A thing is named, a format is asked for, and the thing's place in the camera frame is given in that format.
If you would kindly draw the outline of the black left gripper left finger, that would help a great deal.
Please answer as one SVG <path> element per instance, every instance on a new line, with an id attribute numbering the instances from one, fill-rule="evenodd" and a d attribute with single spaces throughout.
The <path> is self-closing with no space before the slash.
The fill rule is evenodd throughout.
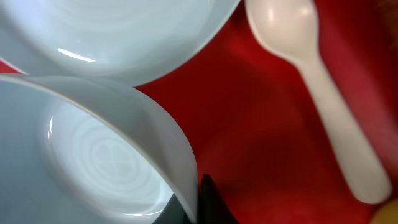
<path id="1" fill-rule="evenodd" d="M 173 194 L 153 224 L 191 224 L 178 198 Z"/>

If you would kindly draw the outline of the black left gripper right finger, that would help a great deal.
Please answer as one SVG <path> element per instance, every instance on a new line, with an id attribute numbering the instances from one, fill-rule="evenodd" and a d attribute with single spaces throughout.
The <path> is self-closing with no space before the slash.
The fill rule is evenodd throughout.
<path id="1" fill-rule="evenodd" d="M 199 224 L 239 224 L 209 174 L 204 174 L 200 183 L 198 222 Z"/>

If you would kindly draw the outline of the light blue rice bowl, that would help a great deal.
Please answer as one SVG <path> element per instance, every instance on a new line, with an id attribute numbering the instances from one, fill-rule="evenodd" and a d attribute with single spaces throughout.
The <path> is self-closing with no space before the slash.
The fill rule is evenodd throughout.
<path id="1" fill-rule="evenodd" d="M 100 78 L 1 75 L 2 223 L 154 223 L 172 195 L 198 221 L 181 127 Z"/>

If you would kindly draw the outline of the yellow plastic cup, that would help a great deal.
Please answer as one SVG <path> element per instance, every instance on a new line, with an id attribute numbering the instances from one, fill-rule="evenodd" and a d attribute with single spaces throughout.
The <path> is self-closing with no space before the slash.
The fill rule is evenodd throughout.
<path id="1" fill-rule="evenodd" d="M 372 217 L 369 224 L 397 224 L 398 221 L 397 199 L 381 207 Z"/>

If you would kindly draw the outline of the orange carrot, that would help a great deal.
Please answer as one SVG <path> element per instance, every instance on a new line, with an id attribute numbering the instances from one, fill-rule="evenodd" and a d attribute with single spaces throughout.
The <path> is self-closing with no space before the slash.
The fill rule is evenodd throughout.
<path id="1" fill-rule="evenodd" d="M 397 51 L 397 0 L 380 0 L 378 6 L 391 37 L 392 48 Z"/>

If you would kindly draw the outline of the red plastic tray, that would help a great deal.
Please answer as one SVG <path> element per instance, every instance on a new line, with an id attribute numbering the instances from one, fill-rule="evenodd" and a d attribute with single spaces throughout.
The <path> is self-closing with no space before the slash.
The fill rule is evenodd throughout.
<path id="1" fill-rule="evenodd" d="M 204 174 L 211 175 L 240 223 L 368 223 L 377 204 L 357 200 L 336 161 L 328 136 L 301 74 L 290 62 L 263 48 L 254 37 L 245 1 L 221 30 L 189 61 L 172 72 L 131 86 L 163 107 L 186 135 L 197 164 L 198 201 Z M 322 7 L 319 49 L 328 27 Z M 354 107 L 342 73 L 323 62 L 396 189 L 387 153 L 366 122 L 390 123 L 371 110 L 381 106 L 369 94 Z"/>

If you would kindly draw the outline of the light blue plate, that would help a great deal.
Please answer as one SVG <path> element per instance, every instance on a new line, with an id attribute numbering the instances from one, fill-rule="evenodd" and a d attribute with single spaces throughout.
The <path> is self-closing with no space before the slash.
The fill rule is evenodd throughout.
<path id="1" fill-rule="evenodd" d="M 1 0 L 1 60 L 32 76 L 139 86 L 189 61 L 238 0 Z"/>

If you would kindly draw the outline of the white plastic spoon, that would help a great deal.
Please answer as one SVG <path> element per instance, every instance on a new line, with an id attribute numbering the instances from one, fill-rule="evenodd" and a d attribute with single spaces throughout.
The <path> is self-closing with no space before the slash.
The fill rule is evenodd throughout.
<path id="1" fill-rule="evenodd" d="M 319 16 L 312 0 L 245 0 L 257 42 L 301 74 L 341 173 L 360 202 L 392 193 L 387 172 L 327 70 L 319 49 Z"/>

